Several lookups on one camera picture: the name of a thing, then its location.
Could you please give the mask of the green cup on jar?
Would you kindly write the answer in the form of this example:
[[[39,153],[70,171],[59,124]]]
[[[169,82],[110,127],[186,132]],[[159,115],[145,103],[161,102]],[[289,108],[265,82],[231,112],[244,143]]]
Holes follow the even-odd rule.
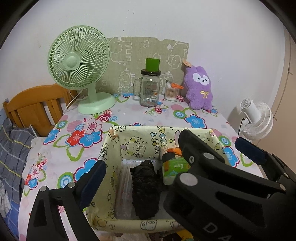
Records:
[[[160,59],[146,58],[146,60],[145,60],[145,70],[147,72],[158,72],[159,65],[160,65]]]

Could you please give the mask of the floral tablecloth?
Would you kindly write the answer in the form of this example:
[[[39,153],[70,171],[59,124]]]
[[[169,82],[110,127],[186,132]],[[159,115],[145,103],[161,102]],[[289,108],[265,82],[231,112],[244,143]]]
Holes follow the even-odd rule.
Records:
[[[20,240],[27,239],[31,210],[39,189],[64,188],[77,182],[99,160],[108,130],[113,126],[164,126],[188,128],[206,142],[228,165],[261,176],[259,167],[235,148],[237,133],[217,109],[192,110],[182,96],[161,97],[155,107],[143,107],[131,93],[116,94],[115,105],[102,113],[80,114],[72,105],[59,122],[31,149],[25,168],[25,185],[18,215]]]

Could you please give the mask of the green desk fan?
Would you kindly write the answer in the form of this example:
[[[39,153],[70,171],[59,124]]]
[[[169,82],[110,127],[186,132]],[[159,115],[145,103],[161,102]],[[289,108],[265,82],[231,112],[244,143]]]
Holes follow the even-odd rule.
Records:
[[[51,44],[47,63],[53,80],[65,89],[88,91],[88,96],[78,103],[79,113],[101,113],[115,105],[112,94],[96,91],[109,58],[106,37],[90,26],[70,27]]]

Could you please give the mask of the cotton swab container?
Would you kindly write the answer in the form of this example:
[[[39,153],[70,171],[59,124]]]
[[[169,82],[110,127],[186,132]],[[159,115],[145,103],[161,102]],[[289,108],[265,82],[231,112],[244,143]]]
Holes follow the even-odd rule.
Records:
[[[168,101],[175,101],[182,89],[184,89],[183,86],[167,80],[165,87],[165,99]]]

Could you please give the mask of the purple plush toy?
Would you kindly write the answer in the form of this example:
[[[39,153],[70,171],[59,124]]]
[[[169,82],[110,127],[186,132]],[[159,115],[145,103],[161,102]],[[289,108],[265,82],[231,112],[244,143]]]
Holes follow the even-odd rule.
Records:
[[[212,110],[213,93],[211,92],[211,80],[207,72],[201,66],[194,66],[183,60],[185,66],[184,88],[189,107],[194,110]]]

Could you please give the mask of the grey plaid blanket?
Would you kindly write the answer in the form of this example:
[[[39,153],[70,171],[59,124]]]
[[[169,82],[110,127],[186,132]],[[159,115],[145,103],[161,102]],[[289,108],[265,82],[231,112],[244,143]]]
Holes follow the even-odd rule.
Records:
[[[25,184],[22,173],[35,137],[31,128],[19,128],[9,118],[1,124],[1,182],[8,197],[17,204]]]

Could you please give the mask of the wooden chair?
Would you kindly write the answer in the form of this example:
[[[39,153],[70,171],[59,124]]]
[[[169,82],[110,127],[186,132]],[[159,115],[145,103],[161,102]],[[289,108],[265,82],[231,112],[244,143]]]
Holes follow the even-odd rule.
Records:
[[[19,128],[32,126],[45,137],[62,118],[61,101],[69,104],[77,95],[58,84],[41,85],[26,89],[10,101],[3,102],[6,116]]]

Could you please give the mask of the white standing fan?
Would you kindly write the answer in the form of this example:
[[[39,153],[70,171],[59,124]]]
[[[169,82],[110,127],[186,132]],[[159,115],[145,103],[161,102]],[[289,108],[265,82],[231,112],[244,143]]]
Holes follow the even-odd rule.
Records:
[[[264,102],[254,102],[245,98],[240,103],[240,109],[247,119],[243,124],[242,134],[250,141],[265,138],[273,128],[273,113]]]

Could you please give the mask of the cartoon printed cardboard backboard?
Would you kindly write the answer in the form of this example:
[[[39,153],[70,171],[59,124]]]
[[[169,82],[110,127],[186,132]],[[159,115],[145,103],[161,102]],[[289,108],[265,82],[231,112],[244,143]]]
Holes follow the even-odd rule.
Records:
[[[183,83],[182,65],[188,55],[188,43],[152,37],[112,37],[107,40],[110,60],[103,77],[96,83],[96,91],[132,93],[133,82],[142,76],[147,58],[160,60],[160,90],[165,88],[166,81]]]

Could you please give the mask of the glass mason jar mug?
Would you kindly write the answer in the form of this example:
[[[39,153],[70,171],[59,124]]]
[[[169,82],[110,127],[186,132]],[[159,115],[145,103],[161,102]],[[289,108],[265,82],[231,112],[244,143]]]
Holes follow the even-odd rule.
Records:
[[[154,107],[158,105],[160,90],[160,71],[149,72],[141,70],[142,76],[133,82],[133,94],[139,98],[141,106]]]

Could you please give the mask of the black cloth bundle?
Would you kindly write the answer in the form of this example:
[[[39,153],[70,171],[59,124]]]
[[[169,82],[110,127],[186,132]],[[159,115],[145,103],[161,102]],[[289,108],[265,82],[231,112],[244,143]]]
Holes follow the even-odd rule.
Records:
[[[161,183],[151,160],[130,168],[132,175],[132,204],[139,219],[153,218],[159,211]]]

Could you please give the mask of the cartoon printed storage box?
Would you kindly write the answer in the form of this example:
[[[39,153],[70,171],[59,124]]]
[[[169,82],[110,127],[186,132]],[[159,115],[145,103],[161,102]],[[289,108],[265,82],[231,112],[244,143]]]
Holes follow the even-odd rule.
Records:
[[[113,126],[102,145],[99,159],[106,163],[100,184],[86,217],[94,230],[114,233],[153,233],[178,230],[174,219],[117,219],[115,200],[123,159],[151,160],[160,169],[161,148],[177,146],[183,128],[164,126]]]

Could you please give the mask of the clear plastic tray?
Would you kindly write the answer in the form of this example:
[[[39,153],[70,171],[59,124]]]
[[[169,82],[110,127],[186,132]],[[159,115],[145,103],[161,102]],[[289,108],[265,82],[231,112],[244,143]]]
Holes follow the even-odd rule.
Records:
[[[128,159],[123,159],[122,161],[114,208],[114,215],[117,219],[139,220],[139,217],[135,215],[135,209],[132,204],[132,175],[130,173],[130,168],[138,166],[143,161],[144,160]],[[164,201],[168,194],[169,186],[162,185],[161,190],[159,210],[151,219],[172,219],[164,209]]]

